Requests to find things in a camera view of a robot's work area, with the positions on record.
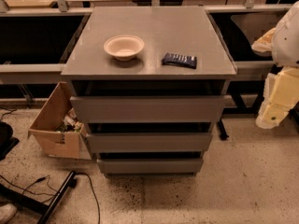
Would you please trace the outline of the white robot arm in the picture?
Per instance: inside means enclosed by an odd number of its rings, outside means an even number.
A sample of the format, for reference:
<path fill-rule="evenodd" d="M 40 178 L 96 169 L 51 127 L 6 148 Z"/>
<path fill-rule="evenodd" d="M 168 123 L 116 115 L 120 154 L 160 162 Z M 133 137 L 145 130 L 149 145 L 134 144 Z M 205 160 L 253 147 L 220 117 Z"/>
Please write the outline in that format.
<path fill-rule="evenodd" d="M 299 102 L 299 2 L 252 45 L 254 51 L 272 53 L 281 67 L 276 75 L 269 73 L 264 83 L 263 102 L 256 125 L 263 129 L 277 127 Z"/>

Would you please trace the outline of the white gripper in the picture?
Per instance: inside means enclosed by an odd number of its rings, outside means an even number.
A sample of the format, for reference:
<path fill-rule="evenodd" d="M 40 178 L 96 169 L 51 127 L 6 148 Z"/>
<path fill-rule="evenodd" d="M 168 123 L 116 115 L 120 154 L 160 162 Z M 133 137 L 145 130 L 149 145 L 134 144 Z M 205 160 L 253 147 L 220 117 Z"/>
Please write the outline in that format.
<path fill-rule="evenodd" d="M 263 97 L 255 123 L 262 129 L 277 127 L 299 102 L 299 69 L 285 66 L 276 75 L 269 73 L 264 85 Z"/>

